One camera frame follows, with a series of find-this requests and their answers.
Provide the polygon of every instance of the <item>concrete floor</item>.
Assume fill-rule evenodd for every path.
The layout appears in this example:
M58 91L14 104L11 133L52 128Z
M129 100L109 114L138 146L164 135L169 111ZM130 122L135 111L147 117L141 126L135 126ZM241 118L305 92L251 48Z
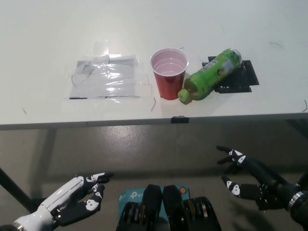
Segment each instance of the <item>concrete floor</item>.
M57 230L114 231L119 194L152 183L186 184L191 197L208 197L224 231L301 231L287 212L258 211L228 192L216 145L258 158L294 183L308 170L308 141L285 121L1 131L0 166L32 197L50 195L78 173L115 173L99 213ZM0 212L0 224L27 214L1 187Z

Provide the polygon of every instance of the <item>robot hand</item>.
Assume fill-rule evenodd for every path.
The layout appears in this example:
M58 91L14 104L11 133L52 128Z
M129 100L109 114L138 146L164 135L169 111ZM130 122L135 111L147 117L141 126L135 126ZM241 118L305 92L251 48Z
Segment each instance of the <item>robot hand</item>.
M54 230L93 215L101 208L103 184L112 176L112 173L99 173L71 179L43 201L36 212L17 219L14 226L18 230ZM90 193L94 193L90 199L79 202Z
M233 195L239 198L254 200L260 210L285 208L293 220L308 227L308 191L299 184L290 184L279 174L271 170L262 162L253 159L241 152L223 146L217 146L229 156L219 160L218 164L231 162L225 174L234 173L241 168L246 169L255 177L259 185L238 184L231 181L226 175L221 178ZM302 184L308 179L302 178Z

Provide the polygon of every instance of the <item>plastic bottle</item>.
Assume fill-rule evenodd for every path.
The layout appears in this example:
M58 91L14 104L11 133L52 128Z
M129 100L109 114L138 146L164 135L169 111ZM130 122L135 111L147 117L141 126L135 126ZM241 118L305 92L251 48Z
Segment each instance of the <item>plastic bottle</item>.
M242 56L236 49L226 49L216 58L184 81L184 88L178 92L184 104L204 99L223 78L241 66Z

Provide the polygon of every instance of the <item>white table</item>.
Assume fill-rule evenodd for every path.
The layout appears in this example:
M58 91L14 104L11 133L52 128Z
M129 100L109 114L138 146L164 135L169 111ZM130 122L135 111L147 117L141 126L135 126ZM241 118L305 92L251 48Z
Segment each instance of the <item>white table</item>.
M15 0L0 8L0 129L190 122L222 116L305 118L308 100L308 1L297 0ZM154 99L65 100L65 69L108 39L110 53L136 54L149 73ZM183 105L158 94L149 59L182 48L187 73L225 48L251 60L252 93L211 93Z

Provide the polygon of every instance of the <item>red cup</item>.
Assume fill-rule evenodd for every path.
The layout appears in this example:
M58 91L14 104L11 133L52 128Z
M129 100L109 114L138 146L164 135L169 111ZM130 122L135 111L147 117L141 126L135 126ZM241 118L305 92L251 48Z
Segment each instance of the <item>red cup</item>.
M151 57L151 66L160 97L166 100L177 99L188 67L187 56L177 49L163 49Z

